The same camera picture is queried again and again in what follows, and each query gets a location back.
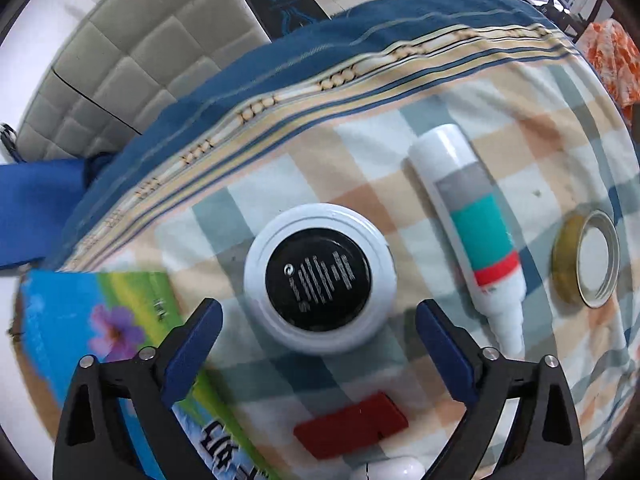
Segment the red label band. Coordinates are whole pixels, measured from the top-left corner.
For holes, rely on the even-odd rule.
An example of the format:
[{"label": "red label band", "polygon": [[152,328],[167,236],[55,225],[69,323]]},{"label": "red label band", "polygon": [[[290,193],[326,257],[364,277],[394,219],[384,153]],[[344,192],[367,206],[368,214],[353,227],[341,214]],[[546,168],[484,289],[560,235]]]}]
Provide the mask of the red label band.
[{"label": "red label band", "polygon": [[485,267],[484,269],[476,270],[474,276],[479,286],[487,286],[507,277],[517,269],[519,265],[520,257],[518,256],[518,252],[511,251],[511,253],[507,254],[507,256],[498,263],[490,267]]}]

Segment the gray sofa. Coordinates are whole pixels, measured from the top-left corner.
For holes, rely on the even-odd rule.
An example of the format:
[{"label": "gray sofa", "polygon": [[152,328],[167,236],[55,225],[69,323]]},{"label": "gray sofa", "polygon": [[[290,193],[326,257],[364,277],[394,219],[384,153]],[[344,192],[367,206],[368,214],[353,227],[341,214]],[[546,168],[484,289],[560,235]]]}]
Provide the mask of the gray sofa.
[{"label": "gray sofa", "polygon": [[168,105],[269,43],[245,0],[103,0],[60,50],[16,146],[26,161],[121,150]]}]

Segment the blue gripper pad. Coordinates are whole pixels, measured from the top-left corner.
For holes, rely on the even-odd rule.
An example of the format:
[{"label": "blue gripper pad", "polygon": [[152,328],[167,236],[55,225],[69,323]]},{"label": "blue gripper pad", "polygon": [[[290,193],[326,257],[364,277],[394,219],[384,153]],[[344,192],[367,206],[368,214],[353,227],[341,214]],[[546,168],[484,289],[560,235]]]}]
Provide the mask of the blue gripper pad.
[{"label": "blue gripper pad", "polygon": [[216,300],[210,300],[204,314],[166,367],[161,392],[162,403],[166,407],[170,408],[174,402],[187,396],[221,329],[222,307]]},{"label": "blue gripper pad", "polygon": [[467,409],[471,408],[478,402],[473,369],[427,301],[416,308],[415,328],[451,397],[463,402]]}]

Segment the white bottle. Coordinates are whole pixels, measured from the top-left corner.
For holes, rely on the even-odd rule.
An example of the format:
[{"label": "white bottle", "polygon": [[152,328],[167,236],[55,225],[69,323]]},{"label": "white bottle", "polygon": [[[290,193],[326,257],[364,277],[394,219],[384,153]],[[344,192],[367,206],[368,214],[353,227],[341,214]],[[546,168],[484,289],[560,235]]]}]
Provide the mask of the white bottle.
[{"label": "white bottle", "polygon": [[487,317],[502,353],[521,356],[527,285],[484,166],[455,124],[421,135],[409,160],[449,237],[474,307]]},{"label": "white bottle", "polygon": [[402,456],[367,462],[351,473],[349,480],[422,480],[426,470],[417,458]]}]

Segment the orange floral cloth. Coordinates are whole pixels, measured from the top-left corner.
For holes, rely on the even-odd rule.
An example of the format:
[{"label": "orange floral cloth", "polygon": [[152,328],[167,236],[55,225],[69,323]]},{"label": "orange floral cloth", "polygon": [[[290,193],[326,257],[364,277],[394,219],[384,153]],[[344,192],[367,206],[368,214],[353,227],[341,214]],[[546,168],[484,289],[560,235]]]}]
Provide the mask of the orange floral cloth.
[{"label": "orange floral cloth", "polygon": [[596,69],[605,88],[631,126],[633,104],[640,102],[640,52],[616,20],[591,23],[577,47]]}]

